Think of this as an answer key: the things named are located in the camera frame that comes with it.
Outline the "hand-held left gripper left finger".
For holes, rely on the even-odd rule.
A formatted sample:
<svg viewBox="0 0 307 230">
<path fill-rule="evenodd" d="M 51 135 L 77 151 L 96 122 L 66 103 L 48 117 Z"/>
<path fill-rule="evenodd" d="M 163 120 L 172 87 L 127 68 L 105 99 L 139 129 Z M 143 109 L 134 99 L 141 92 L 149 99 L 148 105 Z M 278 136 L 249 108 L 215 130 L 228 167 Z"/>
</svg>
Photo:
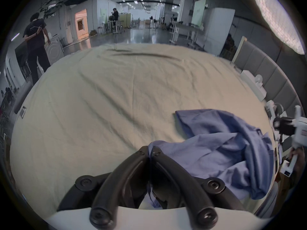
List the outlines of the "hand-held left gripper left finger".
<svg viewBox="0 0 307 230">
<path fill-rule="evenodd" d="M 78 177 L 57 212 L 91 208 L 89 221 L 96 229 L 114 229 L 118 207 L 137 209 L 147 194 L 148 160 L 143 146 L 110 173 Z"/>
</svg>

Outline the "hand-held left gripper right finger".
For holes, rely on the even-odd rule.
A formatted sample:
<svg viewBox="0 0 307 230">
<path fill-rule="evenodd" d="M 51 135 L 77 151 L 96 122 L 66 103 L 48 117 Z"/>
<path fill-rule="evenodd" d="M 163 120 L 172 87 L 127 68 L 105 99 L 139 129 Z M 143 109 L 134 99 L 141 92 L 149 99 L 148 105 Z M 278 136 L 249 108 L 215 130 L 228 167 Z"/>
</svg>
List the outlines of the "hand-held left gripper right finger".
<svg viewBox="0 0 307 230">
<path fill-rule="evenodd" d="M 215 208 L 245 211 L 220 178 L 193 177 L 179 163 L 154 146 L 150 155 L 152 194 L 163 209 L 186 208 L 192 228 L 213 228 Z"/>
</svg>

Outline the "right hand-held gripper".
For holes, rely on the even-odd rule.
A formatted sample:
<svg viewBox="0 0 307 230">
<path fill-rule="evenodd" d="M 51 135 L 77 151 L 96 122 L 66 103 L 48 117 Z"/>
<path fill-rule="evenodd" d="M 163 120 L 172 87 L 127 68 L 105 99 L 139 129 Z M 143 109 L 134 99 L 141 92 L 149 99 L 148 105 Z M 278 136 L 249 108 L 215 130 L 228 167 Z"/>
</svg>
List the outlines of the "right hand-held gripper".
<svg viewBox="0 0 307 230">
<path fill-rule="evenodd" d="M 292 139 L 292 148 L 306 147 L 307 145 L 307 119 L 301 115 L 301 107 L 295 106 L 294 118 L 290 117 L 275 117 L 273 119 L 273 127 L 279 131 L 281 135 L 290 136 Z M 297 162 L 297 154 L 293 155 L 291 161 L 283 161 L 280 173 L 290 177 L 294 171 Z"/>
</svg>

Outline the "person's right hand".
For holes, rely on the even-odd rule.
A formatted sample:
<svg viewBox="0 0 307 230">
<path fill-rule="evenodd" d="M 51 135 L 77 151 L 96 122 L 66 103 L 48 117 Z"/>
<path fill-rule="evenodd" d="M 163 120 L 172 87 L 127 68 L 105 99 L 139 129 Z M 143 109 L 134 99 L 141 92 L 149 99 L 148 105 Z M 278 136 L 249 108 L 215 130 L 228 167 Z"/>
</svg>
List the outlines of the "person's right hand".
<svg viewBox="0 0 307 230">
<path fill-rule="evenodd" d="M 291 183 L 292 187 L 295 187 L 301 179 L 301 176 L 304 172 L 306 159 L 305 159 L 305 149 L 306 147 L 300 148 L 292 148 L 290 151 L 290 159 L 293 158 L 294 155 L 297 155 L 297 161 L 294 165 L 293 173 L 291 175 Z"/>
</svg>

